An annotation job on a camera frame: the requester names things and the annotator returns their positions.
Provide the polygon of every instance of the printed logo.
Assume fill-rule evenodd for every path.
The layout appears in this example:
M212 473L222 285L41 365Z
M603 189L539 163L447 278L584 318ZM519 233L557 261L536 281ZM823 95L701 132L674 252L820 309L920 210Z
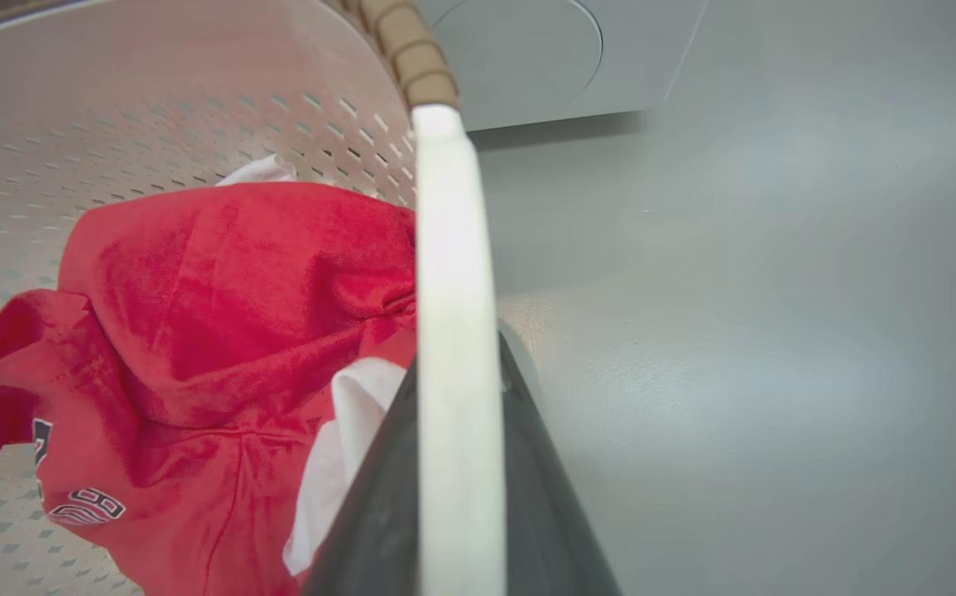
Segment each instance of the printed logo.
M76 505L59 505L47 516L65 526L92 526L118 520L126 511L116 498L93 488L70 492L70 501Z
M54 426L46 420L39 418L32 419L32 442L36 448L36 467L40 467L41 461L47 456L47 441L50 441L50 428Z

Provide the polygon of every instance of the white fabric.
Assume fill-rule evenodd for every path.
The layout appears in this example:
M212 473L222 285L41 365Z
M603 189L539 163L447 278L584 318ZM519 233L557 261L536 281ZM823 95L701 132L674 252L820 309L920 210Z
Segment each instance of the white fabric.
M382 358L360 358L334 374L334 420L319 429L308 453L293 533L282 550L290 574L312 565L404 377L405 369Z
M296 182L297 169L293 163L276 154L247 163L217 182L217 186L238 185L242 182Z

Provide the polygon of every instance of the gray surface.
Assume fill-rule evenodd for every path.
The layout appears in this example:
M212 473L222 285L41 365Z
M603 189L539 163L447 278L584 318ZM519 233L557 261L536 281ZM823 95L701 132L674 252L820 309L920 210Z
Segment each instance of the gray surface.
M478 131L661 104L706 0L418 3L459 80L467 129Z
M956 594L956 2L713 0L655 116L477 141L626 594Z

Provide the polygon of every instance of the clothing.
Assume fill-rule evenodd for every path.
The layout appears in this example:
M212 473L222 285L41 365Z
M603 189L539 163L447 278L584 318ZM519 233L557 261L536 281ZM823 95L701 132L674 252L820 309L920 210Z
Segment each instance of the clothing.
M0 313L0 448L35 442L47 517L150 596L294 594L284 546L331 378L409 365L414 260L412 212L333 186L92 210L58 291Z
M319 428L297 492L293 531L282 550L290 574L307 570L341 509L360 464L405 377L402 355L415 353L414 335L401 334L334 374L334 419Z
M230 186L242 182L297 182L297 167L276 154L258 159L239 167L217 186Z

